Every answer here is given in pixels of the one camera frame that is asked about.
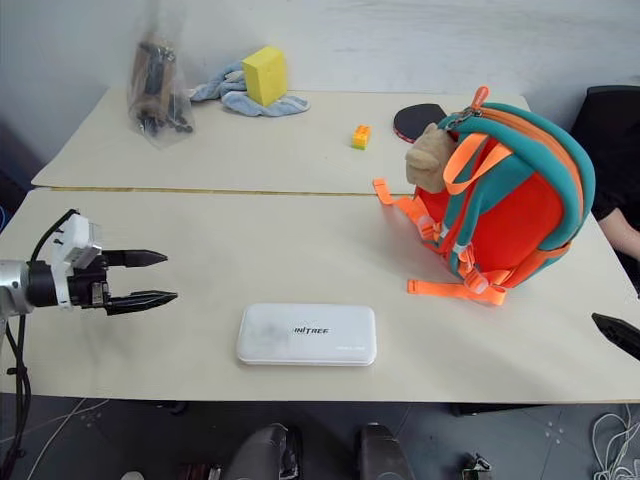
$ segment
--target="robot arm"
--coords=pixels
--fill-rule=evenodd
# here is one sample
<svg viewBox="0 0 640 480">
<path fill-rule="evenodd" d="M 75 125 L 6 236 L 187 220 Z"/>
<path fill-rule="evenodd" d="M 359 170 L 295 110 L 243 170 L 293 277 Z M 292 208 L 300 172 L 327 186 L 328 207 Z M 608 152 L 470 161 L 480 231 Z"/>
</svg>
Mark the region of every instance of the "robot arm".
<svg viewBox="0 0 640 480">
<path fill-rule="evenodd" d="M 104 308 L 107 315 L 138 312 L 170 302 L 176 293 L 158 290 L 112 297 L 109 267 L 147 267 L 167 260 L 149 250 L 102 250 L 100 228 L 72 214 L 54 231 L 51 265 L 0 260 L 0 318 L 26 315 L 34 307 Z M 0 325 L 4 332 L 4 322 Z"/>
</svg>

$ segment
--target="white power bank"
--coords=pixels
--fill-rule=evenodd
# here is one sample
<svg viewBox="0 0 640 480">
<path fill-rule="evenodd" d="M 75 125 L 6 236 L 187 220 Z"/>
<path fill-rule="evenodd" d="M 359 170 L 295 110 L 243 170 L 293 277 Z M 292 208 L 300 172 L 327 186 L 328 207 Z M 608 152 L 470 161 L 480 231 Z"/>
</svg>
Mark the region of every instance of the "white power bank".
<svg viewBox="0 0 640 480">
<path fill-rule="evenodd" d="M 358 305 L 257 303 L 244 311 L 237 353 L 251 365 L 371 365 L 375 315 Z"/>
</svg>

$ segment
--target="blue cloth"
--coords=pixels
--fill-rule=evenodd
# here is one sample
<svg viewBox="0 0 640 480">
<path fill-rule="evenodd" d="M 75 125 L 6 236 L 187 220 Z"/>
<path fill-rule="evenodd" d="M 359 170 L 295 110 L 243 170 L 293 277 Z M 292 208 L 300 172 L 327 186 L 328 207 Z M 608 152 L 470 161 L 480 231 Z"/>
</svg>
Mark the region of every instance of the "blue cloth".
<svg viewBox="0 0 640 480">
<path fill-rule="evenodd" d="M 198 85 L 189 97 L 192 102 L 217 100 L 235 90 L 247 91 L 247 84 L 244 81 L 244 72 L 242 71 L 242 63 L 240 62 L 229 65 L 207 83 Z"/>
<path fill-rule="evenodd" d="M 258 115 L 281 117 L 309 110 L 309 102 L 294 95 L 283 95 L 268 107 L 263 107 L 258 102 L 251 100 L 247 92 L 229 92 L 222 97 L 222 103 L 225 107 L 249 117 L 257 117 Z"/>
<path fill-rule="evenodd" d="M 189 98 L 192 102 L 220 98 L 226 107 L 250 117 L 281 117 L 309 110 L 309 102 L 294 95 L 283 95 L 266 107 L 249 98 L 241 62 L 229 65 L 209 82 L 198 85 L 189 92 Z"/>
</svg>

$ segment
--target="orange strap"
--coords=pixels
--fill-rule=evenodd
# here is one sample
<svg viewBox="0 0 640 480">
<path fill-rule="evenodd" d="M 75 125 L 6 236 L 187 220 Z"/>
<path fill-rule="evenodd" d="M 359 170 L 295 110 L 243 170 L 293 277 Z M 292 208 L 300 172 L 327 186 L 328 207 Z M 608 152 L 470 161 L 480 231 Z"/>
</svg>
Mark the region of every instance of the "orange strap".
<svg viewBox="0 0 640 480">
<path fill-rule="evenodd" d="M 533 273 L 538 270 L 544 262 L 550 258 L 560 257 L 567 253 L 569 247 L 571 247 L 571 242 L 567 242 L 562 247 L 556 248 L 555 250 L 534 250 L 514 269 L 513 274 L 509 276 L 505 281 L 505 284 L 508 287 L 515 287 L 522 283 L 533 275 Z"/>
<path fill-rule="evenodd" d="M 437 297 L 455 297 L 466 300 L 478 300 L 492 305 L 502 305 L 507 292 L 496 286 L 488 287 L 482 293 L 473 293 L 459 283 L 431 283 L 420 280 L 409 280 L 407 292 L 414 295 L 435 295 Z"/>
<path fill-rule="evenodd" d="M 440 224 L 428 222 L 425 219 L 430 219 L 429 211 L 422 202 L 419 196 L 414 199 L 409 197 L 402 197 L 398 200 L 394 200 L 389 192 L 387 183 L 382 178 L 376 178 L 373 181 L 373 188 L 378 195 L 378 199 L 383 205 L 393 205 L 402 210 L 407 217 L 418 227 L 420 235 L 423 239 L 428 239 L 433 236 L 435 239 L 440 234 Z M 504 297 L 506 291 L 495 285 L 482 285 L 479 289 L 483 289 L 481 293 L 474 293 L 472 289 L 475 289 L 476 284 L 482 282 L 499 283 L 494 280 L 498 280 L 494 273 L 489 272 L 489 275 L 482 275 L 473 265 L 475 264 L 475 258 L 473 256 L 473 249 L 471 246 L 467 247 L 460 254 L 461 267 L 464 267 L 464 272 L 461 272 L 465 277 L 465 284 L 448 284 L 448 283 L 430 283 L 422 282 L 420 280 L 409 280 L 407 285 L 407 291 L 411 294 L 423 294 L 423 295 L 437 295 L 440 297 L 457 297 L 465 298 L 469 300 L 479 300 L 494 305 L 502 305 L 504 303 Z"/>
<path fill-rule="evenodd" d="M 469 185 L 513 153 L 513 150 L 509 150 L 507 147 L 499 143 L 493 147 L 491 152 L 489 152 L 471 179 L 466 182 L 455 183 L 455 179 L 460 175 L 460 172 L 464 170 L 469 162 L 472 161 L 474 154 L 487 137 L 488 135 L 484 133 L 472 133 L 462 141 L 458 148 L 456 148 L 455 152 L 453 152 L 453 155 L 451 155 L 443 174 L 447 191 L 451 195 L 458 195 L 459 193 L 464 192 Z"/>
<path fill-rule="evenodd" d="M 378 195 L 380 203 L 383 205 L 393 205 L 394 207 L 399 208 L 407 217 L 409 217 L 409 220 L 418 227 L 421 234 L 423 233 L 423 230 L 431 231 L 433 229 L 430 228 L 433 222 L 425 224 L 425 219 L 431 218 L 431 216 L 429 215 L 427 206 L 419 196 L 416 195 L 413 199 L 409 197 L 401 197 L 398 200 L 394 200 L 391 193 L 389 193 L 387 182 L 385 182 L 383 178 L 376 178 L 373 181 L 373 188 Z"/>
<path fill-rule="evenodd" d="M 502 285 L 502 283 L 509 278 L 511 272 L 513 270 L 491 270 L 490 272 L 485 272 L 484 276 L 487 277 L 489 283 L 492 285 Z"/>
</svg>

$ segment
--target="person's arm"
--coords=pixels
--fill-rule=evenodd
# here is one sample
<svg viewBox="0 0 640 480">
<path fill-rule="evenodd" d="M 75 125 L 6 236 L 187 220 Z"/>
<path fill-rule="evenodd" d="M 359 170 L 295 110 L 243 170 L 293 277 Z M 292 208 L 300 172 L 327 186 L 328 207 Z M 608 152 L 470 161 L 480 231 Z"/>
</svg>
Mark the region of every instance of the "person's arm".
<svg viewBox="0 0 640 480">
<path fill-rule="evenodd" d="M 629 225 L 619 208 L 598 222 L 611 246 L 640 262 L 640 232 Z"/>
</svg>

